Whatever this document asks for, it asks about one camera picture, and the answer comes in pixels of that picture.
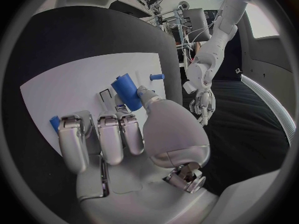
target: blue cylinder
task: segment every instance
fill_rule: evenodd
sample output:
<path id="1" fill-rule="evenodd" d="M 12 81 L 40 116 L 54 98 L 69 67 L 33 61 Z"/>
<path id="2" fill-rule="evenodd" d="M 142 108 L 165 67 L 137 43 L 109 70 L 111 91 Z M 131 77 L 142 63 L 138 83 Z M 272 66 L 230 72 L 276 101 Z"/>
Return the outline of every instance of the blue cylinder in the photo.
<path id="1" fill-rule="evenodd" d="M 139 110 L 142 107 L 141 100 L 137 95 L 137 87 L 128 73 L 118 76 L 111 86 L 131 111 Z"/>
<path id="2" fill-rule="evenodd" d="M 60 121 L 58 116 L 54 116 L 53 118 L 50 119 L 50 123 L 53 129 L 56 131 L 56 133 L 58 133 L 59 122 Z"/>
<path id="3" fill-rule="evenodd" d="M 165 75 L 164 74 L 157 74 L 157 75 L 150 75 L 149 76 L 150 80 L 164 80 Z"/>

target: robotic arm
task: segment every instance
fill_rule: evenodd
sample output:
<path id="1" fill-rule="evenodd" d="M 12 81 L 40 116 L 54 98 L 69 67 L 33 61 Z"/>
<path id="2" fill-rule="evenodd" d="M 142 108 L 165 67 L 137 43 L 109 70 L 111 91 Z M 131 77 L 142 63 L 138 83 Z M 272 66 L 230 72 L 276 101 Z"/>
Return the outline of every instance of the robotic arm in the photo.
<path id="1" fill-rule="evenodd" d="M 212 80 L 219 70 L 223 59 L 224 49 L 236 34 L 236 24 L 241 19 L 246 3 L 241 0 L 225 0 L 222 14 L 216 19 L 213 35 L 202 45 L 187 68 L 187 81 L 183 87 L 188 94 L 195 93 L 196 97 L 190 103 L 190 111 L 200 115 L 198 121 L 204 126 L 208 124 L 216 109 L 215 97 L 211 90 Z"/>

